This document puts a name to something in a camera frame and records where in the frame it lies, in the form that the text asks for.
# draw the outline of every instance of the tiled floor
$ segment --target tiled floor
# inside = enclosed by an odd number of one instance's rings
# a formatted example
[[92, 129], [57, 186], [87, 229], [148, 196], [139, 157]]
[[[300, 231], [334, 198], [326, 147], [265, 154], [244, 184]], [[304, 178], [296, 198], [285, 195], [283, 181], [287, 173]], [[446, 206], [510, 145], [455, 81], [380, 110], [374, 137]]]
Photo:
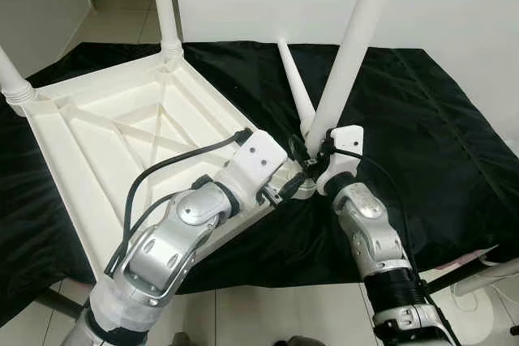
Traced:
[[[157, 43], [160, 33], [153, 0], [93, 0], [96, 10], [84, 21], [71, 47], [81, 41]], [[480, 345], [519, 344], [508, 335], [519, 323], [518, 279], [487, 288], [494, 307], [491, 335]], [[64, 280], [55, 288], [83, 303], [89, 287]], [[358, 284], [299, 288], [228, 288], [179, 296], [165, 309], [150, 332], [148, 345], [166, 346], [176, 331], [186, 331], [197, 346], [269, 346], [292, 335], [305, 335], [328, 346], [375, 346], [371, 306]], [[73, 320], [32, 303], [0, 329], [0, 344], [9, 346], [60, 345]]]

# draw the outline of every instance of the white wall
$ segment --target white wall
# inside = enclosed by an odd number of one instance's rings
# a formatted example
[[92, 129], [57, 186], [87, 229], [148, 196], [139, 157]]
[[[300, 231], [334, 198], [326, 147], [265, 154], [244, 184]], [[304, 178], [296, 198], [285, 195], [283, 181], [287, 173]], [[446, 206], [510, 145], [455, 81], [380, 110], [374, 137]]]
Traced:
[[[185, 41], [339, 43], [354, 0], [179, 0]], [[519, 0], [389, 0], [373, 45], [424, 48], [519, 139]]]
[[89, 0], [0, 0], [0, 44], [22, 75], [58, 59]]

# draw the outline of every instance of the black wire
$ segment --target black wire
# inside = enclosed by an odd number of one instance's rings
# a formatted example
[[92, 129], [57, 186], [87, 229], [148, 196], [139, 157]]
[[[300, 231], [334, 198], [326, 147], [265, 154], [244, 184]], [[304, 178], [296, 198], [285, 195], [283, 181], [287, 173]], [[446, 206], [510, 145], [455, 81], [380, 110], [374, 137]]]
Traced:
[[445, 318], [445, 315], [442, 312], [441, 308], [432, 299], [431, 294], [427, 290], [427, 286], [424, 285], [423, 282], [420, 279], [420, 275], [418, 273], [418, 266], [416, 264], [416, 258], [414, 257], [414, 253], [411, 250], [411, 234], [410, 234], [410, 230], [409, 230], [409, 215], [407, 214], [407, 209], [405, 208], [404, 198], [401, 196], [401, 193], [398, 190], [398, 186], [397, 186], [396, 182], [393, 180], [393, 178], [391, 177], [389, 172], [382, 165], [380, 165], [378, 162], [376, 162], [375, 160], [373, 160], [370, 157], [363, 156], [361, 154], [354, 153], [354, 152], [348, 152], [348, 151], [342, 150], [342, 149], [337, 149], [336, 147], [333, 148], [330, 152], [331, 153], [343, 154], [345, 156], [350, 156], [350, 157], [354, 157], [354, 158], [358, 158], [359, 160], [364, 160], [367, 163], [375, 166], [388, 179], [389, 183], [391, 184], [392, 190], [393, 190], [393, 192], [395, 193], [395, 195], [397, 197], [398, 207], [401, 210], [402, 221], [403, 221], [403, 225], [404, 225], [404, 234], [405, 234], [405, 244], [404, 244], [404, 247], [405, 247], [405, 251], [407, 253], [407, 257], [409, 259], [409, 262], [411, 264], [411, 268], [413, 269], [413, 273], [416, 275], [416, 278], [417, 278], [416, 280], [420, 280], [419, 282], [420, 282], [420, 287], [421, 287], [423, 295], [425, 296], [425, 298], [428, 301], [428, 303], [433, 305], [436, 308], [436, 311], [438, 312], [438, 315], [440, 316], [440, 321], [442, 322], [442, 324], [445, 326], [445, 329], [449, 332], [449, 334], [453, 338], [454, 343], [456, 344], [456, 346], [461, 346], [460, 341], [456, 337], [456, 334], [454, 334], [454, 330], [451, 327], [451, 325], [448, 322], [448, 320]]
[[[172, 194], [167, 194], [166, 196], [161, 197], [154, 204], [149, 206], [149, 208], [144, 212], [144, 214], [135, 222], [135, 224], [131, 228], [131, 230], [130, 230], [130, 237], [133, 237], [133, 235], [139, 229], [140, 225], [150, 216], [150, 214], [153, 211], [155, 211], [155, 209], [157, 207], [159, 207], [161, 204], [163, 204], [163, 202], [166, 202], [166, 201], [170, 200], [171, 198], [173, 198], [177, 194], [178, 194], [178, 192], [174, 192]], [[108, 265], [106, 265], [106, 268], [105, 268], [105, 274], [106, 275], [109, 275], [109, 276], [113, 276], [114, 275], [115, 267], [117, 266], [118, 261], [120, 260], [120, 258], [118, 257], [118, 252], [121, 249], [121, 245], [122, 245], [122, 243], [119, 244], [119, 247], [115, 250], [114, 255], [112, 255], [112, 258], [109, 260]]]
[[214, 143], [212, 145], [208, 145], [205, 147], [201, 147], [200, 149], [193, 150], [191, 152], [187, 152], [184, 154], [181, 154], [179, 156], [168, 158], [167, 160], [163, 160], [157, 164], [154, 164], [150, 166], [149, 168], [145, 169], [137, 178], [133, 181], [131, 184], [130, 189], [128, 190], [128, 196], [126, 205], [124, 208], [124, 220], [122, 222], [122, 242], [121, 245], [118, 247], [116, 252], [114, 253], [114, 257], [116, 258], [116, 265], [118, 261], [126, 255], [126, 252], [128, 250], [128, 245], [130, 243], [130, 236], [131, 236], [131, 207], [133, 204], [133, 199], [135, 197], [135, 192], [139, 188], [139, 185], [152, 173], [156, 172], [159, 169], [162, 169], [168, 165], [175, 164], [177, 162], [180, 162], [182, 160], [186, 160], [188, 158], [192, 158], [195, 156], [199, 156], [200, 154], [204, 154], [207, 152], [210, 152], [212, 150], [216, 150], [220, 147], [224, 147], [234, 141], [237, 141], [241, 139], [244, 136], [244, 131], [237, 131], [232, 136], [230, 136], [228, 139], [224, 139], [223, 141]]

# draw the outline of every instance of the black cloth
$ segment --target black cloth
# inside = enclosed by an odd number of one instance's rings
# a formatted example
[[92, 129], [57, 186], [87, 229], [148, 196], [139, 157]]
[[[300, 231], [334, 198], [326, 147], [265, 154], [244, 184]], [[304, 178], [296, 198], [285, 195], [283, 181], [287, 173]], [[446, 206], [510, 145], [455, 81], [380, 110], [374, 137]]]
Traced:
[[[335, 45], [291, 45], [314, 105]], [[157, 45], [81, 44], [29, 80], [40, 87], [158, 51]], [[298, 115], [274, 44], [185, 44], [186, 60], [288, 150]], [[421, 49], [370, 48], [341, 117], [364, 128], [364, 154], [393, 176], [424, 270], [504, 244], [519, 255], [519, 160], [456, 83]], [[92, 273], [23, 118], [0, 105], [0, 325], [64, 276]], [[358, 177], [403, 236], [387, 179], [364, 162]], [[180, 293], [238, 284], [268, 287], [358, 281], [329, 199], [291, 200], [197, 265]]]

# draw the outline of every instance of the black fabric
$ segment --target black fabric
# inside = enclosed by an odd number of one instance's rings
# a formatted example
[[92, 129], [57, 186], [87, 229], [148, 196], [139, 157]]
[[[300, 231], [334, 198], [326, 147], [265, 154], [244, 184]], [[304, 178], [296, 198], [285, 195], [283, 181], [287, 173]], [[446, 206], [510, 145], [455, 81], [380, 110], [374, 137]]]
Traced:
[[[337, 52], [291, 45], [316, 105]], [[127, 62], [157, 45], [81, 44], [30, 78], [35, 87]], [[185, 44], [186, 60], [288, 149], [299, 122], [277, 47]], [[341, 125], [364, 127], [364, 154], [394, 177], [410, 214], [421, 269], [503, 244], [519, 254], [519, 161], [465, 94], [420, 49], [369, 49]], [[23, 118], [0, 105], [0, 325], [41, 290], [70, 276], [92, 281], [79, 240]], [[363, 162], [358, 177], [403, 232], [391, 186]], [[197, 265], [180, 293], [237, 284], [288, 286], [358, 280], [328, 200], [289, 201]]]

